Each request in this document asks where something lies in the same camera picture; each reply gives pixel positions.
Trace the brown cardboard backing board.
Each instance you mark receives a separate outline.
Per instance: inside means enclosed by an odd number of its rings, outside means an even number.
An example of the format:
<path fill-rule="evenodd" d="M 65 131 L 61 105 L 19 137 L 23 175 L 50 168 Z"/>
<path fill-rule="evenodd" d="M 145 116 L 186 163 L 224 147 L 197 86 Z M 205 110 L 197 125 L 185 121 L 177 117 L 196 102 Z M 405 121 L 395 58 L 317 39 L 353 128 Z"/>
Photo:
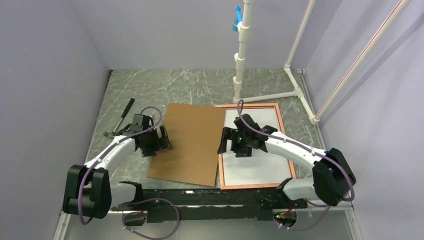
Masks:
<path fill-rule="evenodd" d="M 172 149 L 152 157 L 148 178 L 213 187 L 226 110 L 169 103 L 163 125 Z"/>

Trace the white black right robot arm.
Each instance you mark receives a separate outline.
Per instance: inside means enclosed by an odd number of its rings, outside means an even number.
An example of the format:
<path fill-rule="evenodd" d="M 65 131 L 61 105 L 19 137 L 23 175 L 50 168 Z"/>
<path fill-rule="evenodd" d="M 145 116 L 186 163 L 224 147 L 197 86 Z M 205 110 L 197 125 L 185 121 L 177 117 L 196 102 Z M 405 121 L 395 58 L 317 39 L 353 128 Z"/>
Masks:
<path fill-rule="evenodd" d="M 249 114 L 239 115 L 233 121 L 235 127 L 223 127 L 218 154 L 229 148 L 237 157 L 251 157 L 253 150 L 283 157 L 295 162 L 311 173 L 310 177 L 286 178 L 275 189 L 276 203 L 287 208 L 296 201 L 318 199 L 327 206 L 355 198 L 357 180 L 343 153 L 336 149 L 324 150 L 304 145 L 277 128 L 260 127 Z"/>

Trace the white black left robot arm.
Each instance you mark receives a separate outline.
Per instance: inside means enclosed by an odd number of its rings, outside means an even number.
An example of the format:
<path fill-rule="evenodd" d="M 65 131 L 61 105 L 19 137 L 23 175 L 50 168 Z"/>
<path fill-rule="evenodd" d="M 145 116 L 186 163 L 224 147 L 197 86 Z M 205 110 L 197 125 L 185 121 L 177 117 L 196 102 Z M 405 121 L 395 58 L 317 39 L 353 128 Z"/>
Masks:
<path fill-rule="evenodd" d="M 95 158 L 83 165 L 73 165 L 67 172 L 62 210 L 84 220 L 104 218 L 113 207 L 125 204 L 131 210 L 144 203 L 143 187 L 133 181 L 111 184 L 111 175 L 130 155 L 140 151 L 153 157 L 172 144 L 164 125 L 149 115 L 135 114 L 132 123 L 119 130 L 112 142 Z"/>

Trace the white PVC pipe stand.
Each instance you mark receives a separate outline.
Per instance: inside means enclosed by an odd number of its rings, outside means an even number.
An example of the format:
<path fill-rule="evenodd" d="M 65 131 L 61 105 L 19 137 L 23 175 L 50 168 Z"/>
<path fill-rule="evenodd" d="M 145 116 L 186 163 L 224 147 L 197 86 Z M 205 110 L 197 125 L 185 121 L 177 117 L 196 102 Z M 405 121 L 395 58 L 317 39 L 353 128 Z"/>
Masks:
<path fill-rule="evenodd" d="M 273 14 L 266 26 L 264 20 L 259 20 L 258 0 L 243 0 L 235 11 L 238 21 L 232 25 L 237 33 L 237 49 L 233 54 L 235 74 L 232 76 L 233 90 L 232 102 L 235 104 L 242 99 L 242 91 L 247 83 L 244 73 L 247 69 L 272 69 L 283 70 L 293 86 L 287 93 L 270 93 L 260 96 L 245 97 L 246 102 L 260 100 L 273 100 L 280 98 L 296 97 L 305 109 L 308 120 L 313 125 L 318 119 L 313 112 L 313 107 L 307 102 L 306 90 L 295 81 L 294 70 L 306 69 L 322 37 L 322 30 L 317 21 L 320 18 L 319 10 L 325 4 L 323 0 L 299 0 L 293 3 L 298 10 L 303 7 L 303 13 L 296 13 L 283 17 L 277 22 Z"/>

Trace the blue pipe fitting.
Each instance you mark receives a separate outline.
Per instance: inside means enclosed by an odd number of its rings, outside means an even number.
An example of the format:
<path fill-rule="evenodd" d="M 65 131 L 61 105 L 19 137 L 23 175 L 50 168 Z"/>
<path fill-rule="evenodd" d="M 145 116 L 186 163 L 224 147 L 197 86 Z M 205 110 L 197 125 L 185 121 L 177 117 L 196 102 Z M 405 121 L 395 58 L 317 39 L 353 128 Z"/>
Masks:
<path fill-rule="evenodd" d="M 235 18 L 234 18 L 234 22 L 233 22 L 233 25 L 232 25 L 232 30 L 233 31 L 235 31 L 235 32 L 238 32 L 239 31 L 238 30 L 238 24 L 242 20 L 243 20 L 243 16 L 242 16 L 242 13 L 241 13 L 241 6 L 240 5 L 237 5 L 235 7 Z"/>

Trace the white pole with red stripe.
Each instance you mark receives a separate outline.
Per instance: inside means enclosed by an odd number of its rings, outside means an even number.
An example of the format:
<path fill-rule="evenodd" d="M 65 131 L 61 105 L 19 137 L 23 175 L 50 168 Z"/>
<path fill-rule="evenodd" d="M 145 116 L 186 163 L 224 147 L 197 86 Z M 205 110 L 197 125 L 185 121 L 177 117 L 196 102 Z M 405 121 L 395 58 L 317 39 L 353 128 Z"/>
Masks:
<path fill-rule="evenodd" d="M 332 93 L 329 95 L 327 100 L 323 103 L 322 107 L 319 111 L 310 118 L 310 122 L 313 125 L 317 125 L 321 118 L 325 115 L 330 105 L 336 100 L 339 94 L 342 92 L 343 87 L 349 82 L 354 73 L 359 69 L 364 60 L 368 57 L 377 43 L 381 40 L 384 34 L 390 29 L 391 25 L 396 21 L 396 19 L 400 16 L 400 14 L 405 10 L 405 8 L 410 4 L 411 0 L 399 0 L 395 5 L 393 10 L 389 13 L 377 31 L 374 33 L 372 38 L 368 41 L 366 46 L 357 56 L 355 61 L 352 63 L 350 68 L 347 70 L 343 78 L 336 85 Z"/>

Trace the black handled hammer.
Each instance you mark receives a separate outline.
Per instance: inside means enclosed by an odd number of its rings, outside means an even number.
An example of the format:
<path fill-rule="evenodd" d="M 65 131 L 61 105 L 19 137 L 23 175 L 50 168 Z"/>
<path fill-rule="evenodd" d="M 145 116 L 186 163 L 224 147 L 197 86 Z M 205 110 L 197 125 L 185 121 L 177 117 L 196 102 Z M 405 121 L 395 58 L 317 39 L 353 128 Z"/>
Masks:
<path fill-rule="evenodd" d="M 122 125 L 122 122 L 124 121 L 124 119 L 126 118 L 127 114 L 129 113 L 130 109 L 132 108 L 134 102 L 135 102 L 135 99 L 134 98 L 131 98 L 128 101 L 128 103 L 127 103 L 125 109 L 123 110 L 123 112 L 122 112 L 122 114 L 121 114 L 121 116 L 120 116 L 120 118 L 119 118 L 116 126 L 114 127 L 114 129 L 111 132 L 106 132 L 105 131 L 103 133 L 103 135 L 105 137 L 112 139 L 112 138 L 114 138 L 116 136 L 116 133 L 120 129 L 120 126 Z"/>

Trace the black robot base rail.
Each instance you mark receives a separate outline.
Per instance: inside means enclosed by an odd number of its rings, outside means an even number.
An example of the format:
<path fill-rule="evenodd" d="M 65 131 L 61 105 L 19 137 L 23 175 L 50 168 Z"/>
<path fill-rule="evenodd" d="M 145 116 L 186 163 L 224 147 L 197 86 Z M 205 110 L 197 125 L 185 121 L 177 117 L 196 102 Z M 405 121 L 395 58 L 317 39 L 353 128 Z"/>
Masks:
<path fill-rule="evenodd" d="M 200 189 L 145 189 L 143 196 L 152 199 L 147 204 L 135 206 L 120 204 L 112 211 L 140 211 L 147 216 L 148 223 L 162 223 L 176 219 L 176 212 L 170 205 L 175 204 L 181 220 L 228 220 L 256 219 L 271 221 L 276 212 L 306 209 L 305 200 L 293 204 L 284 202 L 273 188 L 220 190 Z"/>

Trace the aluminium extrusion frame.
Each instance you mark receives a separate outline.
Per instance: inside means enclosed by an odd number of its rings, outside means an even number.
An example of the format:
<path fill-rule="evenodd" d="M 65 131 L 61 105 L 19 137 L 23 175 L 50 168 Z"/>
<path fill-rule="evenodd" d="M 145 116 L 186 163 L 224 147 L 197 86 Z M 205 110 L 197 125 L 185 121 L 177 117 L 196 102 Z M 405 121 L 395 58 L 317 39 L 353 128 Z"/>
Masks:
<path fill-rule="evenodd" d="M 109 143 L 103 133 L 114 127 L 130 98 L 135 102 L 126 123 L 147 106 L 166 112 L 169 103 L 214 106 L 228 104 L 234 95 L 231 69 L 124 69 L 109 76 L 87 159 Z M 132 154 L 112 176 L 112 182 L 141 183 L 149 197 L 163 197 L 136 233 L 125 230 L 122 217 L 129 210 L 112 211 L 83 225 L 76 215 L 63 222 L 66 240 L 351 240 L 358 233 L 353 210 L 344 203 L 323 215 L 321 208 L 299 209 L 295 231 L 278 228 L 271 211 L 260 209 L 258 198 L 272 191 L 222 192 L 217 187 L 148 178 L 149 159 Z"/>

